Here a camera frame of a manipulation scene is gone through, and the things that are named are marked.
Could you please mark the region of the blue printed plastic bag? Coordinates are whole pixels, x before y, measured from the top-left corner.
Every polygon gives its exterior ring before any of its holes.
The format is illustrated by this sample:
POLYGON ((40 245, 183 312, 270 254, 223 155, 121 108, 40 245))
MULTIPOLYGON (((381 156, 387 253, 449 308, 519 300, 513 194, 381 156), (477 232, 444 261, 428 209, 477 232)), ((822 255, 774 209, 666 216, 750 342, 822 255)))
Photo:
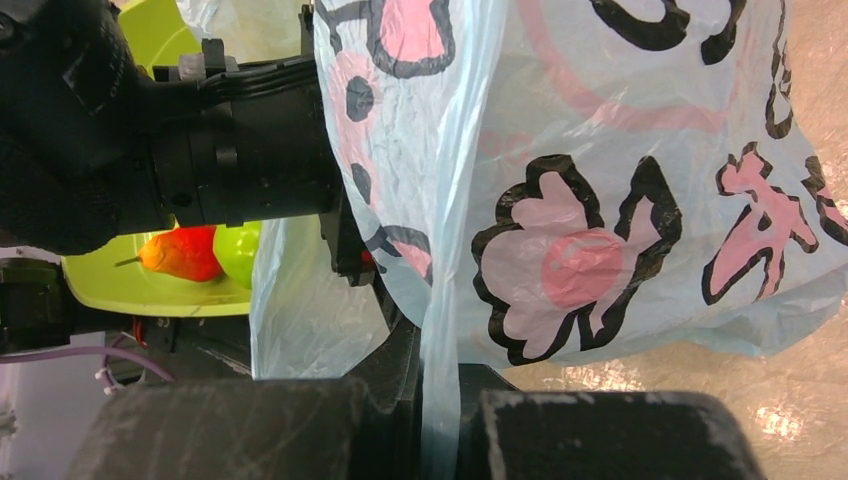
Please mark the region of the blue printed plastic bag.
POLYGON ((317 1, 359 234, 422 330, 423 457, 461 364, 675 341, 750 356, 847 291, 847 222, 794 117, 790 1, 317 1))

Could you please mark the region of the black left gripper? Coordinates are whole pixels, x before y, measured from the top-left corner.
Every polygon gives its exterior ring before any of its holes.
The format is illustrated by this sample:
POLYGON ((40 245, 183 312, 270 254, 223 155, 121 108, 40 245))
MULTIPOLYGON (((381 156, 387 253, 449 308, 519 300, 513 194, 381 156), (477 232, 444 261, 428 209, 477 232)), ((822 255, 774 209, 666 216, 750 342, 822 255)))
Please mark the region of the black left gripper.
POLYGON ((218 39, 143 71, 108 1, 1 5, 1 239, 81 255, 173 224, 316 214, 332 269, 377 271, 324 122, 312 13, 297 56, 238 64, 218 39))

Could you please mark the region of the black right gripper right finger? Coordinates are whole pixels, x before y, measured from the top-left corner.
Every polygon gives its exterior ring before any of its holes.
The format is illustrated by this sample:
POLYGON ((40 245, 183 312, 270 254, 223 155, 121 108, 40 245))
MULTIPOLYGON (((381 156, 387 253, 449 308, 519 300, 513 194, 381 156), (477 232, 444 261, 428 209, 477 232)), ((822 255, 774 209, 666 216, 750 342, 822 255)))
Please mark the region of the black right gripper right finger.
POLYGON ((687 391, 520 391, 459 369, 460 479, 763 479, 741 426, 687 391))

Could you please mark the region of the red orange fake pear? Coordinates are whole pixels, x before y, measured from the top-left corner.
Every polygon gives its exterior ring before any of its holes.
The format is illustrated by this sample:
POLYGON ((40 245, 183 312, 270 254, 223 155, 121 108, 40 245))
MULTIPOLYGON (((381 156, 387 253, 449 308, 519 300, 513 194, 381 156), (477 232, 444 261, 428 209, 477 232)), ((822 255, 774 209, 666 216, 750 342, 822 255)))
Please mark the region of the red orange fake pear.
POLYGON ((115 267, 139 263, 144 269, 175 278, 203 283, 223 275, 213 250, 214 226, 177 227, 154 235, 135 257, 118 261, 115 267))

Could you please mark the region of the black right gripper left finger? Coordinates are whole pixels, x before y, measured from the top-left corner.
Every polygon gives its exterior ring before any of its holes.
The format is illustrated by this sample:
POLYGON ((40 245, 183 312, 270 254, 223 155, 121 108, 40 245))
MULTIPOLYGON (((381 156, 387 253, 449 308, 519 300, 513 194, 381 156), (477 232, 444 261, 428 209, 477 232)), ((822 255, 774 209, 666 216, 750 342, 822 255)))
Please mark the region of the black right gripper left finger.
POLYGON ((401 321, 339 379, 133 388, 100 411, 71 479, 414 479, 419 332, 401 321))

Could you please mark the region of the green fake apple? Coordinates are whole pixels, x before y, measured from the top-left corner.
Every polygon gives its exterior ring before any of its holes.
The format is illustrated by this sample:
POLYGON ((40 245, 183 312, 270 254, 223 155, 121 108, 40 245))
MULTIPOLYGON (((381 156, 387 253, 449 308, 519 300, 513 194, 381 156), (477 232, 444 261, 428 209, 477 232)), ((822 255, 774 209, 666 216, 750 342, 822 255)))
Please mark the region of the green fake apple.
POLYGON ((252 273, 259 248, 262 223, 246 222, 239 227, 218 226, 213 253, 223 272, 239 286, 252 289, 252 273))

